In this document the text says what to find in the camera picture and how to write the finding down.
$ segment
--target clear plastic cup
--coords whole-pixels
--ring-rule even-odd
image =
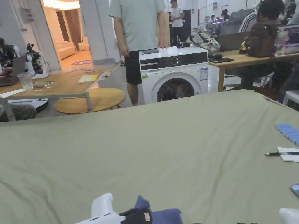
[[[17,75],[17,77],[20,79],[23,89],[25,90],[32,90],[33,89],[33,83],[32,83],[32,77],[33,77],[32,72],[22,72]]]

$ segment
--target brown curtain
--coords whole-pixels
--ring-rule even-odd
[[[71,38],[79,50],[78,44],[81,43],[81,27],[78,16],[78,11],[76,9],[65,11],[66,21],[68,23],[68,28],[70,30]]]
[[[64,22],[64,19],[63,19],[63,14],[62,14],[61,11],[56,12],[56,14],[57,14],[58,21],[59,21],[59,24],[60,24],[63,39],[64,39],[64,41],[69,42],[70,39],[68,37],[68,31],[66,30],[65,22]]]

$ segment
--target washing machine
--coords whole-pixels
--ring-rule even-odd
[[[191,45],[139,52],[145,104],[208,92],[208,52]]]

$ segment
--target round wooden table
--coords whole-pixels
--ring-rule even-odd
[[[89,91],[93,111],[120,108],[119,104],[126,98],[126,93],[120,89],[98,88]],[[55,110],[66,114],[88,113],[85,98],[60,99],[54,105]]]

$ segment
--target pen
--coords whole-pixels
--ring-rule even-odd
[[[299,152],[268,152],[265,156],[299,156]]]

